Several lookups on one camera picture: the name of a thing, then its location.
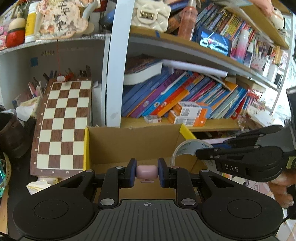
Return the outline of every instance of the barcode label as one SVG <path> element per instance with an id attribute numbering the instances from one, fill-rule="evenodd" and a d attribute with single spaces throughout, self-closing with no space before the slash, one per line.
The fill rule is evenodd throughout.
<path id="1" fill-rule="evenodd" d="M 186 125 L 186 126 L 193 126 L 194 121 L 195 121 L 195 118 L 194 118 L 194 119 L 190 119 L 190 118 L 188 118 L 188 119 L 186 120 L 185 125 Z"/>
<path id="2" fill-rule="evenodd" d="M 176 120 L 176 123 L 175 124 L 185 124 L 185 123 L 186 123 L 186 119 L 178 118 Z"/>
<path id="3" fill-rule="evenodd" d="M 198 112 L 196 114 L 196 117 L 199 117 L 200 116 L 201 111 L 202 111 L 202 109 L 198 109 Z"/>
<path id="4" fill-rule="evenodd" d="M 181 116 L 188 116 L 189 112 L 190 112 L 190 109 L 183 109 Z"/>

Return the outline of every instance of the chessboard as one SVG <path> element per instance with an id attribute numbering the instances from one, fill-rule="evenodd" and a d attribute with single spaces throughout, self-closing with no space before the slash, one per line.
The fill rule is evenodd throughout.
<path id="1" fill-rule="evenodd" d="M 84 132 L 89 125 L 90 105 L 88 78 L 49 80 L 36 121 L 31 175 L 70 177 L 83 171 Z"/>

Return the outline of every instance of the human hand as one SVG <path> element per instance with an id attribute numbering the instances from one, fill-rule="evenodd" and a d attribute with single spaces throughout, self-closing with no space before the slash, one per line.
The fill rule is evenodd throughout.
<path id="1" fill-rule="evenodd" d="M 296 170 L 286 170 L 268 183 L 276 201 L 283 207 L 293 206 L 293 197 L 287 193 L 287 187 L 296 184 Z"/>

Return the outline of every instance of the brown leather bag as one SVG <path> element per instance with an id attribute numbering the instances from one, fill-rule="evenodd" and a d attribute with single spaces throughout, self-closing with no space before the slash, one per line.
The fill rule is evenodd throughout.
<path id="1" fill-rule="evenodd" d="M 0 149 L 12 158 L 23 156 L 32 144 L 31 138 L 14 114 L 0 113 Z"/>

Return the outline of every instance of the red string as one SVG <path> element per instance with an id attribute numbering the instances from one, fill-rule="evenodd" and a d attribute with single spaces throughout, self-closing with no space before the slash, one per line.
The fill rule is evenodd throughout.
<path id="1" fill-rule="evenodd" d="M 57 40 L 57 63 L 59 67 L 59 76 L 61 75 L 61 66 L 59 65 L 59 42 Z"/>

